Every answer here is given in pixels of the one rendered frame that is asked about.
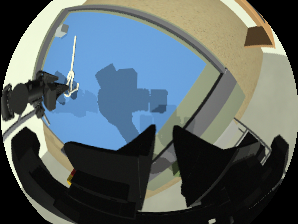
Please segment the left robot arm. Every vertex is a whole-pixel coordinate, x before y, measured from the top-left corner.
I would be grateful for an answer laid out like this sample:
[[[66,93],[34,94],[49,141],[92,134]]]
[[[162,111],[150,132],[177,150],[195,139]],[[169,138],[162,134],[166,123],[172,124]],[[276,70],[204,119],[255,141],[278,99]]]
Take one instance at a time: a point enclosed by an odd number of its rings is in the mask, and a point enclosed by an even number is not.
[[[11,92],[12,92],[12,99],[10,99]],[[1,115],[2,115],[3,121],[5,122],[10,121],[15,118],[15,114],[20,115],[25,111],[28,104],[28,98],[29,98],[26,83],[18,83],[14,87],[13,91],[12,91],[12,84],[11,85],[7,84],[2,90],[2,95],[3,96],[1,97],[1,108],[2,108]],[[35,114],[38,119],[42,118],[45,112],[45,108],[43,107],[42,102],[43,102],[43,97],[32,101],[32,105],[34,105],[36,108]],[[11,108],[11,110],[9,108]]]

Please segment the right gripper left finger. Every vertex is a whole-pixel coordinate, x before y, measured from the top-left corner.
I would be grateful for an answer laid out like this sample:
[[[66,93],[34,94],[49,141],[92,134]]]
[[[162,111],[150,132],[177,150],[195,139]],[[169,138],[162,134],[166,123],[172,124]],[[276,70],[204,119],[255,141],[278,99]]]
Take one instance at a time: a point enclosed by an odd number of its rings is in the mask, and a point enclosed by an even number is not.
[[[130,185],[134,202],[142,211],[155,148],[156,125],[151,124],[135,139],[118,150],[74,141],[64,151],[75,171]],[[126,153],[134,152],[134,153]]]

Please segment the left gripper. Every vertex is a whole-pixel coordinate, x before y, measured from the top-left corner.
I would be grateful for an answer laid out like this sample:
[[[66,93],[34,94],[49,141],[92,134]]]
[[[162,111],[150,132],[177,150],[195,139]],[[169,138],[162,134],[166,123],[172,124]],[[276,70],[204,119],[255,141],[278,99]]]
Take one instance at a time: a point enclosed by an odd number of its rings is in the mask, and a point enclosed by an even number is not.
[[[39,76],[39,74],[43,75]],[[57,98],[69,89],[69,85],[56,83],[55,81],[57,81],[58,79],[59,77],[55,75],[52,75],[42,70],[38,71],[36,73],[36,80],[31,81],[31,79],[29,79],[26,83],[26,87],[28,89],[29,94],[28,103],[32,105],[32,101],[42,98],[44,94],[43,103],[46,109],[48,111],[56,109]]]

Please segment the white rope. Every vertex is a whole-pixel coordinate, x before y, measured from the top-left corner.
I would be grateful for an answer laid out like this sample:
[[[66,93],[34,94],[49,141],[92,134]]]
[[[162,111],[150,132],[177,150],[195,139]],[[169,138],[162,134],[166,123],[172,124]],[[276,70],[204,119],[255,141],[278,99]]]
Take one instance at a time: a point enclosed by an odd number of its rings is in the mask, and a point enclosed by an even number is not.
[[[76,38],[74,38],[71,71],[69,71],[69,73],[68,73],[66,85],[69,85],[69,81],[70,81],[71,77],[72,77],[72,79],[71,79],[71,83],[70,83],[70,90],[68,89],[69,95],[67,95],[66,92],[64,92],[64,95],[66,97],[69,97],[71,95],[71,93],[78,90],[78,87],[79,87],[79,83],[77,83],[77,87],[72,90],[72,83],[73,83],[73,79],[74,79],[73,63],[74,63],[74,55],[75,55],[75,45],[76,45]]]

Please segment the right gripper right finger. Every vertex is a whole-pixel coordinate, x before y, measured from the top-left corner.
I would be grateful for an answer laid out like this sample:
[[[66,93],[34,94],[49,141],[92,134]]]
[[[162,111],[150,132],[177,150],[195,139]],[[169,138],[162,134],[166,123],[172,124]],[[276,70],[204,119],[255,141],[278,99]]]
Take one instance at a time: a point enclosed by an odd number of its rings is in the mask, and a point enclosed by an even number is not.
[[[178,125],[173,126],[172,136],[187,208],[201,205],[228,169],[256,155],[261,144],[254,141],[221,149]]]

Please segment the blue mat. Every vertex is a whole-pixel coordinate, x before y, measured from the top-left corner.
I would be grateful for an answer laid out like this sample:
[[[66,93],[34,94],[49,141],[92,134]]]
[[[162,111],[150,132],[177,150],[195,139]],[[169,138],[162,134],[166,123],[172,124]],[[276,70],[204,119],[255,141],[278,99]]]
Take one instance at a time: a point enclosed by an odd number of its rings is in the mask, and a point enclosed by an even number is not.
[[[67,83],[74,38],[74,79],[56,109],[44,103],[48,126],[68,141],[118,150],[156,124],[166,123],[206,63],[187,47],[138,21],[95,13],[70,13],[67,33],[55,37],[43,71]]]

